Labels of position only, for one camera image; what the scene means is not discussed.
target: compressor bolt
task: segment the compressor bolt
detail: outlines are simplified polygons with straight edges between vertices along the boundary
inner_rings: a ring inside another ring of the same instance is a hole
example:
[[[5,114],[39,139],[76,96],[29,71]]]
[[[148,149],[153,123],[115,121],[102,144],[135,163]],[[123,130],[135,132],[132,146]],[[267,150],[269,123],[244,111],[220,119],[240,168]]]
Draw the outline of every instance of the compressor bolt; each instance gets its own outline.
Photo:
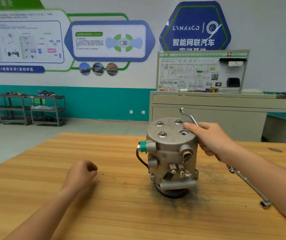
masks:
[[[166,137],[167,136],[167,134],[164,132],[164,131],[162,131],[161,133],[159,133],[159,137]]]

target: lynk&co logo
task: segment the lynk&co logo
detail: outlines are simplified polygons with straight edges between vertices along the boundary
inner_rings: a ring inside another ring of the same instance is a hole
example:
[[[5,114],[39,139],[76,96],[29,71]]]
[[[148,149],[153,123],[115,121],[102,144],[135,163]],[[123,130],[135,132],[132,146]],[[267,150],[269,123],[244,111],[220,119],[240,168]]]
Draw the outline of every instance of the lynk&co logo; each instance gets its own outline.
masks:
[[[211,35],[214,31],[219,27],[216,21],[211,21],[206,26],[206,31]],[[202,33],[204,33],[205,23],[203,23]],[[176,31],[185,31],[185,30],[200,30],[200,26],[193,25],[193,26],[173,26],[173,30]]]

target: green cap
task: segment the green cap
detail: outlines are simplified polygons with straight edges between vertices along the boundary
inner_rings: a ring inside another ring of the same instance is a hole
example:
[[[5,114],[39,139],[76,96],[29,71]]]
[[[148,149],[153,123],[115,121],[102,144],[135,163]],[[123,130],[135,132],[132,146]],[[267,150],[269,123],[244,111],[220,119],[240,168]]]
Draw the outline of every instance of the green cap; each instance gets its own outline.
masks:
[[[141,152],[146,152],[146,141],[140,142]]]

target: black wire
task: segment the black wire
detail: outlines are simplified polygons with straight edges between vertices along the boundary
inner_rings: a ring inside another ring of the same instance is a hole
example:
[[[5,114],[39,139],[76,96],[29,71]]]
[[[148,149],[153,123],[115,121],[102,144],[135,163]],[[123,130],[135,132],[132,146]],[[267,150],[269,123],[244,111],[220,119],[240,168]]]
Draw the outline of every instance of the black wire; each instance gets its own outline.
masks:
[[[145,161],[143,161],[143,160],[140,158],[140,156],[138,155],[138,150],[137,150],[137,149],[136,149],[136,156],[137,156],[137,159],[140,160],[140,162],[141,162],[145,167],[148,168],[147,163],[146,163]]]

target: wrench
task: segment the wrench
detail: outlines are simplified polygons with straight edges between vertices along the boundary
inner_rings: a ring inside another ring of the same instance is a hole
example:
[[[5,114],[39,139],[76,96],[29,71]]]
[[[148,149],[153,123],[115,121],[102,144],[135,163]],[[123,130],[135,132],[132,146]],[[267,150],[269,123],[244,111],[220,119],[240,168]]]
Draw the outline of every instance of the wrench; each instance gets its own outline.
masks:
[[[180,113],[181,113],[181,115],[188,117],[195,125],[199,126],[192,115],[184,112],[184,108],[180,108]],[[219,157],[217,155],[215,155],[215,157],[217,158],[218,161],[221,161],[221,159],[219,159]],[[227,169],[231,173],[236,173],[238,176],[240,176],[245,182],[247,182],[247,184],[249,186],[252,187],[253,190],[255,190],[263,198],[263,200],[260,201],[260,206],[263,209],[266,209],[266,208],[271,206],[270,200],[264,194],[262,194],[261,191],[259,191],[256,187],[254,187],[254,185],[252,185],[251,182],[246,177],[244,177],[243,174],[240,173],[240,171],[238,171],[237,169],[234,169],[230,165],[226,165],[226,166],[227,166]]]
[[[184,108],[180,108],[180,113],[181,113],[181,115],[190,118],[190,120],[191,120],[195,125],[199,126],[199,125],[197,124],[196,120],[193,118],[193,116],[190,115],[189,113],[185,113],[183,109],[184,109]],[[218,161],[221,161],[221,159],[219,159],[219,157],[218,157],[217,155],[215,155],[215,157],[216,157],[216,159],[217,159]]]
[[[260,201],[260,207],[266,209],[271,206],[270,200],[264,194],[262,194],[261,191],[259,191],[254,185],[252,185],[251,182],[243,174],[240,173],[240,171],[229,165],[227,165],[227,168],[231,173],[236,173],[238,176],[240,176],[241,179],[247,182],[247,184],[251,186],[252,189],[255,190],[256,193],[258,193],[263,198],[263,200]]]

